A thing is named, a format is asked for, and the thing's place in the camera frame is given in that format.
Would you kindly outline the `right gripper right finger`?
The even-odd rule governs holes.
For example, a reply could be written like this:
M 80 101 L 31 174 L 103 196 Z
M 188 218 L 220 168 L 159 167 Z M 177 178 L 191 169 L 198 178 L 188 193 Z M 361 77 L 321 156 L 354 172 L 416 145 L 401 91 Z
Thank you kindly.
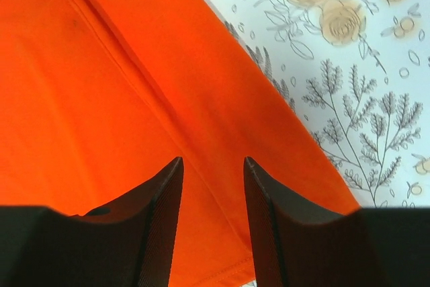
M 428 286 L 429 209 L 360 208 L 342 215 L 244 161 L 258 286 Z

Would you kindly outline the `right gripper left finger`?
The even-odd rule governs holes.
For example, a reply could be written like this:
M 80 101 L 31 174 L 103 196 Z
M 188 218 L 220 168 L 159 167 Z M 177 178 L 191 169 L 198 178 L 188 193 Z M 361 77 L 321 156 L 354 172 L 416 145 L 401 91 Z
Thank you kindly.
M 175 158 L 83 216 L 1 207 L 2 286 L 167 286 L 183 187 Z

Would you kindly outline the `orange t shirt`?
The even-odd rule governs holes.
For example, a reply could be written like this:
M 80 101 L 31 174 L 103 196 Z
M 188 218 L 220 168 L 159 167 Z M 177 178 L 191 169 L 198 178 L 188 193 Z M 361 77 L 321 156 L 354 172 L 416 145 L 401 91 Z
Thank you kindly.
M 203 0 L 1 0 L 1 203 L 84 214 L 175 157 L 171 286 L 254 278 L 243 162 L 309 200 L 358 205 Z

